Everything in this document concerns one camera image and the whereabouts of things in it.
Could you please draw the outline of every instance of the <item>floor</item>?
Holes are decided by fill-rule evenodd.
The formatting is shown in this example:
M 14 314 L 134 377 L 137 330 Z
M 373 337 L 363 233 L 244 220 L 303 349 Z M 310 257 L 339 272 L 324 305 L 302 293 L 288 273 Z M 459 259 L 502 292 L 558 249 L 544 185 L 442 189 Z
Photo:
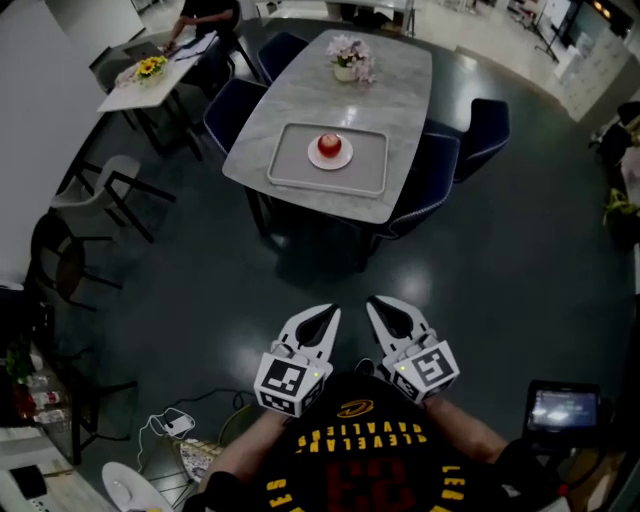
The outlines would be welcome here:
M 184 0 L 163 0 L 144 10 L 140 16 L 147 33 L 170 30 L 179 16 Z M 266 3 L 257 3 L 261 16 L 267 18 Z M 556 63 L 537 47 L 545 47 L 533 32 L 518 24 L 510 12 L 478 2 L 476 14 L 458 12 L 436 0 L 415 0 L 416 34 L 422 41 L 452 51 L 471 50 L 475 54 L 511 70 L 538 88 L 562 100 L 563 88 L 553 71 Z M 380 9 L 389 18 L 392 11 Z M 318 1 L 284 1 L 275 17 L 328 19 L 326 4 Z M 555 43 L 555 53 L 561 58 L 564 47 Z
M 255 57 L 278 31 L 312 39 L 339 26 L 255 21 L 243 41 Z M 363 356 L 381 359 L 366 297 L 391 295 L 420 308 L 461 368 L 446 396 L 507 439 L 520 435 L 532 379 L 597 383 L 616 397 L 634 275 L 631 256 L 613 246 L 602 226 L 606 183 L 586 147 L 588 134 L 499 69 L 440 46 L 411 44 L 433 56 L 430 118 L 464 130 L 473 98 L 503 99 L 512 138 L 419 228 L 383 243 L 362 274 L 355 271 L 356 233 L 322 215 L 287 210 L 270 221 L 272 236 L 260 238 L 242 187 L 222 175 L 221 157 L 205 134 L 203 162 L 186 148 L 160 158 L 121 116 L 109 121 L 88 160 L 100 165 L 129 154 L 142 162 L 140 179 L 177 201 L 137 192 L 127 199 L 156 238 L 153 245 L 106 216 L 70 219 L 78 236 L 115 237 L 91 246 L 87 257 L 94 273 L 124 289 L 85 283 L 77 299 L 98 313 L 52 298 L 60 351 L 93 345 L 86 364 L 98 382 L 138 381 L 137 393 L 115 397 L 102 410 L 103 433 L 130 432 L 133 439 L 99 440 L 83 452 L 80 471 L 100 492 L 104 463 L 137 467 L 138 429 L 150 414 L 217 387 L 251 390 L 261 355 L 286 319 L 327 302 L 343 309 L 336 372 Z M 194 119 L 201 118 L 206 99 L 188 86 L 180 91 Z M 199 439 L 216 439 L 234 410 L 225 393 L 182 406 L 196 418 L 192 435 Z M 144 460 L 156 441 L 144 433 Z M 157 464 L 147 476 L 171 470 Z

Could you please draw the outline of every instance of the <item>marble tabletop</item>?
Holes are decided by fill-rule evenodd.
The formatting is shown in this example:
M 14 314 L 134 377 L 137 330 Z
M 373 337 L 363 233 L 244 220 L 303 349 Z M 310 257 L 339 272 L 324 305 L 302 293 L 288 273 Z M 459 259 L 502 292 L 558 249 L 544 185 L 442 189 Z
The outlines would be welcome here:
M 341 83 L 325 54 L 331 38 L 357 35 L 375 57 L 373 84 Z M 247 120 L 222 172 L 269 196 L 319 212 L 383 224 L 391 216 L 418 147 L 431 93 L 431 54 L 400 41 L 327 30 L 271 85 Z M 272 185 L 267 179 L 282 127 L 291 122 L 352 127 L 389 138 L 387 183 L 378 198 Z

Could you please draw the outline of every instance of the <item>white wall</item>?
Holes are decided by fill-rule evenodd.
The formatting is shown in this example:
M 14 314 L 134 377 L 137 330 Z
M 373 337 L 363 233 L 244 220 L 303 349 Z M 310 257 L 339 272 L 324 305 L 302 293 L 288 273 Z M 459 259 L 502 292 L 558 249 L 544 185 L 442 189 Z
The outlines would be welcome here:
M 144 25 L 130 0 L 46 0 L 85 64 L 126 43 Z
M 0 14 L 0 280 L 22 283 L 31 233 L 104 99 L 42 1 Z

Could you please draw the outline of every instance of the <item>dark gray floor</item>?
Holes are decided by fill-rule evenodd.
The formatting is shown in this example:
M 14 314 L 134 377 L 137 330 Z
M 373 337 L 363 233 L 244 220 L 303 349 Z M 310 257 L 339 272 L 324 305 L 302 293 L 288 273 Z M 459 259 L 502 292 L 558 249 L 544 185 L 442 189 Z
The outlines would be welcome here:
M 266 31 L 253 25 L 246 35 L 255 50 L 265 32 L 286 29 L 311 39 L 329 26 L 276 20 Z M 137 398 L 121 397 L 104 411 L 107 433 L 130 429 L 134 439 L 98 441 L 84 452 L 80 470 L 98 490 L 105 462 L 136 467 L 137 429 L 149 414 L 216 386 L 251 389 L 260 357 L 284 321 L 320 303 L 343 308 L 336 371 L 363 356 L 380 359 L 366 320 L 367 296 L 391 295 L 422 309 L 462 371 L 447 396 L 509 439 L 519 435 L 532 379 L 593 382 L 616 396 L 632 321 L 633 270 L 602 226 L 606 185 L 586 148 L 588 134 L 499 70 L 415 44 L 433 54 L 429 117 L 466 129 L 473 98 L 503 99 L 512 138 L 418 229 L 383 243 L 363 274 L 355 272 L 357 238 L 348 226 L 289 212 L 272 222 L 272 239 L 263 240 L 243 189 L 221 174 L 213 151 L 204 163 L 188 149 L 160 159 L 120 116 L 109 122 L 89 159 L 140 158 L 141 179 L 178 200 L 137 192 L 128 199 L 154 245 L 106 216 L 71 221 L 78 235 L 114 234 L 113 243 L 93 246 L 89 258 L 96 272 L 124 289 L 87 284 L 80 299 L 98 306 L 97 314 L 57 307 L 59 344 L 69 352 L 95 345 L 95 378 L 104 384 L 139 383 Z M 194 118 L 201 116 L 206 101 L 199 91 L 182 92 Z M 205 136 L 202 142 L 208 146 Z M 215 439 L 232 406 L 230 397 L 214 397 L 185 410 L 198 422 L 195 436 Z M 152 434 L 144 440 L 153 446 Z

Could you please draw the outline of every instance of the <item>screen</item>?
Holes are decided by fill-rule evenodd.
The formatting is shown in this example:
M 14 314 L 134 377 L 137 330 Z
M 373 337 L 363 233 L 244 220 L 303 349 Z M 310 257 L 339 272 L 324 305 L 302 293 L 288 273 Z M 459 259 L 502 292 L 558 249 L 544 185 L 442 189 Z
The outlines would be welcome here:
M 573 391 L 536 391 L 533 409 L 529 413 L 529 427 L 592 428 L 598 422 L 598 397 L 595 393 Z

